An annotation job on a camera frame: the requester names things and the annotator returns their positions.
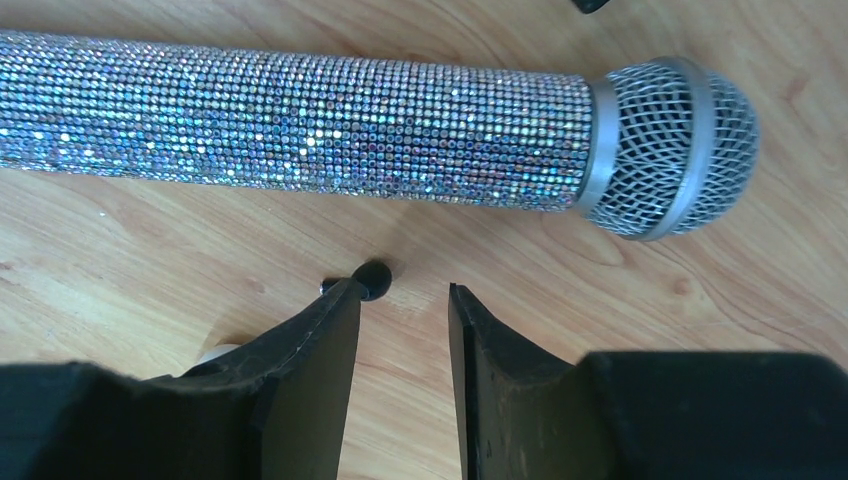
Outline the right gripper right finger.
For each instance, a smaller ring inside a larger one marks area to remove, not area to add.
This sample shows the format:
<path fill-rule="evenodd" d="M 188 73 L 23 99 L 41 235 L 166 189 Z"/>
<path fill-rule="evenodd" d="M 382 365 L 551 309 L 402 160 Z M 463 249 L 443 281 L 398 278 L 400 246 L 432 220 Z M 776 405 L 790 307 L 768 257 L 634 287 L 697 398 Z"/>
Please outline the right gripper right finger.
<path fill-rule="evenodd" d="M 847 475 L 847 374 L 826 357 L 595 351 L 572 364 L 458 284 L 448 321 L 466 479 Z"/>

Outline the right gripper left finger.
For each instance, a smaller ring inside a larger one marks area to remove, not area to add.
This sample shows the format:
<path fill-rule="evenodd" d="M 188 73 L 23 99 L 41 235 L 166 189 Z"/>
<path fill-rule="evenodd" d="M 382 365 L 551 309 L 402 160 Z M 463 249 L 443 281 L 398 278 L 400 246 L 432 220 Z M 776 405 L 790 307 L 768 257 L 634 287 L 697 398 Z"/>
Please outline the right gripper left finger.
<path fill-rule="evenodd" d="M 358 345 L 360 284 L 179 377 L 91 363 L 1 369 L 5 479 L 333 479 Z"/>

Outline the black earbud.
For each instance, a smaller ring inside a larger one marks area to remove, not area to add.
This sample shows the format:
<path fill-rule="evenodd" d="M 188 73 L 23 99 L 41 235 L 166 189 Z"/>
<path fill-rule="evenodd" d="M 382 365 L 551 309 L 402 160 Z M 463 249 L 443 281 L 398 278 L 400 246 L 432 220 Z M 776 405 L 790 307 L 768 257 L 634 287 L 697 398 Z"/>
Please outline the black earbud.
<path fill-rule="evenodd" d="M 324 278 L 319 286 L 321 301 L 373 302 L 384 297 L 393 282 L 387 263 L 367 260 L 346 276 Z"/>

